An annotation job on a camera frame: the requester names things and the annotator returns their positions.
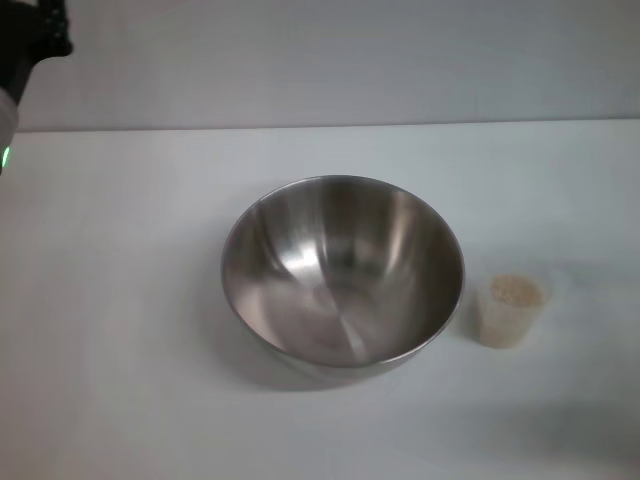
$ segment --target white wall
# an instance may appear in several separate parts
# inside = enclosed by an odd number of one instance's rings
[[[68,0],[23,129],[640,115],[637,0]]]

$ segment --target plastic cup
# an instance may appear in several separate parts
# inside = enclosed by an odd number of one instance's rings
[[[497,274],[484,280],[476,296],[478,340],[491,348],[519,344],[548,302],[548,292],[526,274]]]

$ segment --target white table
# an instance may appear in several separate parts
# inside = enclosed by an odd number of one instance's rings
[[[357,174],[478,260],[553,266],[493,351],[468,311],[405,366],[318,389],[220,292],[258,196]],[[640,121],[18,135],[0,178],[0,478],[640,478]]]

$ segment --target stainless steel bowl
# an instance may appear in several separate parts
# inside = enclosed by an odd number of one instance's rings
[[[308,373],[358,379],[413,356],[447,325],[464,262],[429,205],[361,177],[275,190],[233,227],[222,282],[238,317]]]

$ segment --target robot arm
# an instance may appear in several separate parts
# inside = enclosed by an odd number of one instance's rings
[[[45,58],[71,54],[68,26],[64,0],[38,0],[37,6],[0,0],[0,174],[31,70]]]

